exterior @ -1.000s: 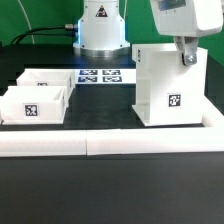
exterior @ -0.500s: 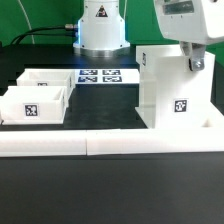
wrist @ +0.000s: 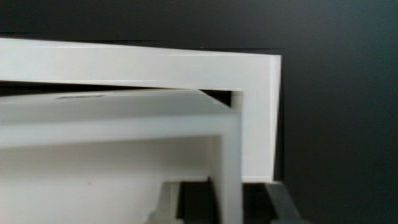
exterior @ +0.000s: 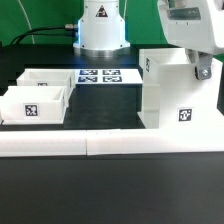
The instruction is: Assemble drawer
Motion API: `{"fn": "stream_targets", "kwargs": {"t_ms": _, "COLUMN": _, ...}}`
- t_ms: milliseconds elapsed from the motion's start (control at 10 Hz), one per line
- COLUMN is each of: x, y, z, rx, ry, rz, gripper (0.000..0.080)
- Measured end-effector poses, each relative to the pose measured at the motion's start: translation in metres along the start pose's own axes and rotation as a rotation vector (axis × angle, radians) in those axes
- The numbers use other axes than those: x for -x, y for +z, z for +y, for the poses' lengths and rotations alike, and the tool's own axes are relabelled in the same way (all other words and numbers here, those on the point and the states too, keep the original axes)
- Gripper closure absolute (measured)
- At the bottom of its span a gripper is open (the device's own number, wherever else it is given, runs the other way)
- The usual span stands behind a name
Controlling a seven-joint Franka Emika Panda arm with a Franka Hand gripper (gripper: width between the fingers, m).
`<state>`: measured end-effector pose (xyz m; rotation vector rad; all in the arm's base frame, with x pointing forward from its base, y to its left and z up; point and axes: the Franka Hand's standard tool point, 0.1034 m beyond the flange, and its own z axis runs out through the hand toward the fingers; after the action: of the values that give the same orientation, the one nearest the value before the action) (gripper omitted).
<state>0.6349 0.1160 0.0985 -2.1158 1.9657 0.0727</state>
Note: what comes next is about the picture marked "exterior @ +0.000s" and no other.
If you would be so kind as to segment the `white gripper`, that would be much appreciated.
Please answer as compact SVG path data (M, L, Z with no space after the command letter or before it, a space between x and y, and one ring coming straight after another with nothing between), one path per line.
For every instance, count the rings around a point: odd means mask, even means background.
M210 79L211 54L224 53L224 0L158 0L157 7L167 42L187 48L198 80Z

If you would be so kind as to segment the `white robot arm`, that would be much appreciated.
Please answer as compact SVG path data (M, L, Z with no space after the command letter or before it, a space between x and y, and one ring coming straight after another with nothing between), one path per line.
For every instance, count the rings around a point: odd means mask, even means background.
M212 57L224 53L224 0L157 0L157 9L167 42L185 49L199 80L210 78ZM77 53L111 57L130 47L119 0L84 0L77 29Z

